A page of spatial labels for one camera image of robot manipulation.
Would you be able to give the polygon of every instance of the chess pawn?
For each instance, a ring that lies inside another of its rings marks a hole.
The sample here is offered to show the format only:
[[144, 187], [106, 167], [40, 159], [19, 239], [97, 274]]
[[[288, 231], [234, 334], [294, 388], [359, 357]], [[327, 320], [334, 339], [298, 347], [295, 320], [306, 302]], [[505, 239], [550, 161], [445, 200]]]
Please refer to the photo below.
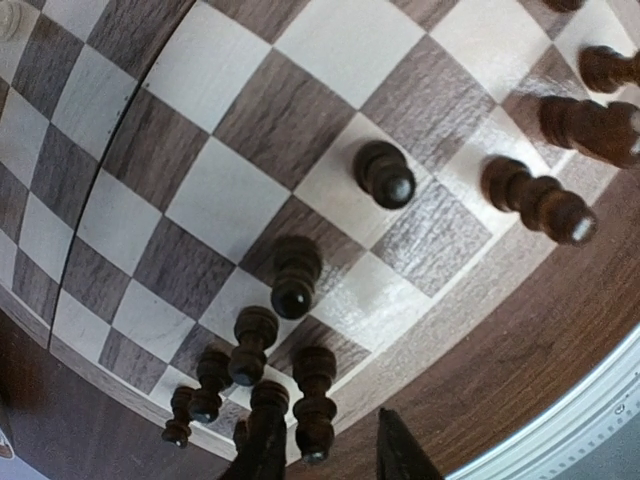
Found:
[[584, 5], [585, 0], [544, 0], [549, 8], [560, 13], [575, 12]]
[[364, 145], [354, 158], [353, 174], [360, 188], [388, 210], [405, 207], [416, 192], [416, 179], [407, 159], [387, 142]]
[[591, 100], [545, 97], [540, 128], [546, 139], [618, 168], [640, 165], [640, 109], [631, 103], [604, 107]]
[[11, 40], [20, 25], [20, 4], [0, 0], [0, 41]]
[[235, 383], [250, 387], [264, 375], [264, 351], [278, 337], [278, 318], [263, 307], [247, 307], [238, 315], [234, 328], [238, 346], [231, 352], [229, 375]]
[[191, 436], [189, 402], [193, 392], [193, 388], [189, 387], [176, 388], [171, 398], [173, 418], [165, 424], [165, 429], [162, 432], [162, 440], [173, 443], [179, 448], [187, 448], [189, 444], [189, 437]]
[[503, 212], [520, 212], [522, 223], [553, 241], [581, 246], [593, 238], [598, 220], [584, 200], [552, 177], [533, 178], [527, 166], [498, 157], [482, 174], [482, 191]]
[[196, 369], [201, 388], [193, 393], [189, 402], [191, 418], [200, 423], [211, 423], [218, 418], [222, 398], [220, 392], [233, 383], [228, 373], [229, 357], [216, 350], [206, 350]]
[[273, 269], [271, 306], [275, 312], [287, 320], [297, 320], [309, 313], [315, 284], [322, 273], [322, 257], [315, 242], [301, 236], [279, 238]]
[[298, 420], [296, 443], [302, 459], [309, 464], [329, 457], [335, 434], [331, 421], [338, 413], [327, 392], [336, 377], [336, 357], [323, 347], [300, 350], [293, 362], [293, 379], [304, 397], [293, 406]]
[[640, 85], [640, 52], [627, 58], [609, 47], [588, 47], [580, 52], [580, 75], [594, 92], [613, 93], [626, 83]]

